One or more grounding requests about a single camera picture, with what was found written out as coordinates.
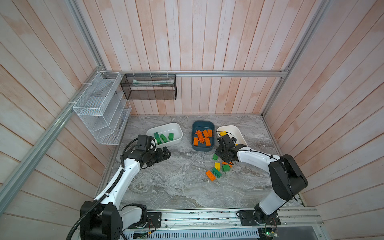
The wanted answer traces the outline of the green long lego brick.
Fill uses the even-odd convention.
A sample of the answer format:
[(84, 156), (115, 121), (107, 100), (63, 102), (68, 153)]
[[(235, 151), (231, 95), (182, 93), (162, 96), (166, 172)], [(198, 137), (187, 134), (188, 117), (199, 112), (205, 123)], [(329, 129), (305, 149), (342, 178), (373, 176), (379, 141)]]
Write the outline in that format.
[(212, 172), (212, 174), (213, 174), (217, 179), (219, 179), (219, 178), (222, 176), (222, 174), (220, 173), (220, 171), (218, 171), (216, 168), (213, 168), (213, 169), (211, 170), (211, 172)]

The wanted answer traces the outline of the long orange lego plate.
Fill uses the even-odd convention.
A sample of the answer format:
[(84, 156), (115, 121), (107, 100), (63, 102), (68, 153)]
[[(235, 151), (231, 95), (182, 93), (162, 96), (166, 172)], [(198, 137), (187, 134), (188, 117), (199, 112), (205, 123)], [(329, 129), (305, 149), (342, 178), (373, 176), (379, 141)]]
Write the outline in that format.
[(196, 131), (196, 135), (197, 135), (197, 137), (200, 139), (200, 143), (204, 143), (204, 135), (203, 135), (203, 132), (200, 131), (200, 130), (197, 130), (197, 131)]

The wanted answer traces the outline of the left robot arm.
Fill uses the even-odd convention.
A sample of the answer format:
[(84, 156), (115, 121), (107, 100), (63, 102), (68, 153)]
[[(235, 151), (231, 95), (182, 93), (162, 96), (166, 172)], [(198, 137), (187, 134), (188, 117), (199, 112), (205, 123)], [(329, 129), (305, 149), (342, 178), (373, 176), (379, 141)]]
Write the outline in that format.
[(141, 204), (128, 204), (121, 207), (121, 201), (133, 178), (140, 170), (169, 159), (167, 147), (158, 147), (152, 136), (138, 135), (129, 142), (120, 156), (121, 164), (117, 172), (96, 198), (86, 201), (81, 207), (80, 218), (68, 233), (70, 240), (80, 229), (82, 240), (125, 239), (128, 228), (148, 228), (147, 207)]

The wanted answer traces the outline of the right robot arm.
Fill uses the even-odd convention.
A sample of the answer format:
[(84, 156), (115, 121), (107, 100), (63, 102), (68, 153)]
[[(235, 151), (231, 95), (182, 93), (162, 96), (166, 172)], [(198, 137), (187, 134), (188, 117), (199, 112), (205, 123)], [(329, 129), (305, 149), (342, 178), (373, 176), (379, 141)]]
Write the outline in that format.
[(304, 173), (288, 154), (277, 156), (256, 151), (244, 144), (236, 144), (235, 138), (227, 134), (219, 137), (218, 142), (215, 154), (225, 163), (247, 163), (270, 175), (273, 190), (255, 206), (253, 213), (258, 225), (265, 225), (275, 211), (308, 186)]

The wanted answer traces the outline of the right white bin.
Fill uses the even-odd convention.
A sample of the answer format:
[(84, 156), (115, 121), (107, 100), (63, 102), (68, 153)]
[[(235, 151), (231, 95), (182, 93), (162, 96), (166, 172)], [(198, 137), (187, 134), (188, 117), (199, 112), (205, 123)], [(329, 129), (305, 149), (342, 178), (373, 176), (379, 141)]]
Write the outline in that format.
[(221, 126), (217, 129), (217, 131), (219, 132), (218, 133), (219, 135), (220, 135), (220, 132), (227, 132), (230, 138), (236, 139), (235, 141), (236, 145), (238, 144), (243, 144), (246, 146), (248, 145), (239, 128), (234, 125)]

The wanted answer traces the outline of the dark teal bin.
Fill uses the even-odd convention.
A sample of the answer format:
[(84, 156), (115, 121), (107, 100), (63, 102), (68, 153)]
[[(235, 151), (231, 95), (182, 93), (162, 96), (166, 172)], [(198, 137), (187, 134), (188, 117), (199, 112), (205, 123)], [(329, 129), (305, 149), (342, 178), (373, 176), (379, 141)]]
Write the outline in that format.
[(192, 147), (195, 151), (209, 152), (214, 148), (215, 125), (209, 121), (195, 121), (192, 126)]

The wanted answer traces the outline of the black mesh basket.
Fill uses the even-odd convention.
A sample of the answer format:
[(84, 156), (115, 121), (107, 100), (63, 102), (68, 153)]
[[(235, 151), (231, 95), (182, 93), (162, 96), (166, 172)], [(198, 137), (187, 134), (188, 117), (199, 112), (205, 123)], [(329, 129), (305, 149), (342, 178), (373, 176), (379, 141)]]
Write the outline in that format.
[(124, 74), (120, 86), (129, 101), (177, 99), (177, 81), (174, 74)]

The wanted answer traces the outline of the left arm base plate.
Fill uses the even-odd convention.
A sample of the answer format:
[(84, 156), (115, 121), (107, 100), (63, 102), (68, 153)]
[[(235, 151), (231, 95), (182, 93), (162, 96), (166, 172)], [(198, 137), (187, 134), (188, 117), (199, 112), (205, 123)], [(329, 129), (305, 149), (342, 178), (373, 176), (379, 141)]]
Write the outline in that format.
[(129, 227), (129, 229), (159, 229), (162, 223), (161, 212), (149, 212), (144, 220), (140, 220)]

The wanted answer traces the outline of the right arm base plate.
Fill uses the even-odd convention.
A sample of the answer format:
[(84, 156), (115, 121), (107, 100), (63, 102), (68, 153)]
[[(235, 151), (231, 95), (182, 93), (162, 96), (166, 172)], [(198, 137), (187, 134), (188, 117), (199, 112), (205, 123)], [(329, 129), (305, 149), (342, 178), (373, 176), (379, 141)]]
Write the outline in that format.
[(277, 211), (271, 215), (265, 215), (259, 210), (240, 210), (236, 213), (241, 221), (242, 226), (279, 226), (281, 225), (280, 217)]

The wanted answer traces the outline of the aluminium front rail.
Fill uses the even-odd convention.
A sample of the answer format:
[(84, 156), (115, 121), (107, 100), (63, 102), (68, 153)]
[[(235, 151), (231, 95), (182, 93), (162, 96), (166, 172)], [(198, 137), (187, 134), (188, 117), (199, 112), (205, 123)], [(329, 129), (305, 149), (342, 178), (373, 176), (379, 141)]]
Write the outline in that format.
[(208, 230), (208, 229), (277, 229), (285, 227), (320, 227), (324, 226), (318, 210), (314, 207), (286, 207), (277, 210), (281, 225), (279, 226), (242, 226), (236, 213), (240, 210), (253, 209), (190, 209), (190, 210), (147, 210), (161, 212), (162, 223), (159, 229), (126, 229), (133, 231), (149, 230), (176, 231), (176, 230)]

